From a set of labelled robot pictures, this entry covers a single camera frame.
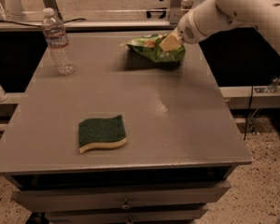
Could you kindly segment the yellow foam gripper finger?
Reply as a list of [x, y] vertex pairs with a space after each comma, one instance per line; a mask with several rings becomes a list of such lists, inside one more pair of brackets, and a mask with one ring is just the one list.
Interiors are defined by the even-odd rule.
[[169, 34], [166, 36], [162, 42], [160, 42], [160, 48], [163, 51], [170, 51], [179, 49], [182, 46], [182, 42], [178, 35]]

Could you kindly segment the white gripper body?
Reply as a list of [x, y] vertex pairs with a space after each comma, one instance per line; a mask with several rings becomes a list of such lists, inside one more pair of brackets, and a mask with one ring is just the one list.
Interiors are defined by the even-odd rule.
[[205, 40], [205, 36], [198, 30], [192, 13], [185, 14], [177, 25], [181, 39], [188, 44], [196, 44]]

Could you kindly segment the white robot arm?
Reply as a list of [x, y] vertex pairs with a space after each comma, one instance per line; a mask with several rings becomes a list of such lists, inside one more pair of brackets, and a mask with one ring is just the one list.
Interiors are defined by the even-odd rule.
[[180, 19], [160, 47], [178, 49], [241, 26], [255, 28], [280, 55], [280, 0], [205, 0]]

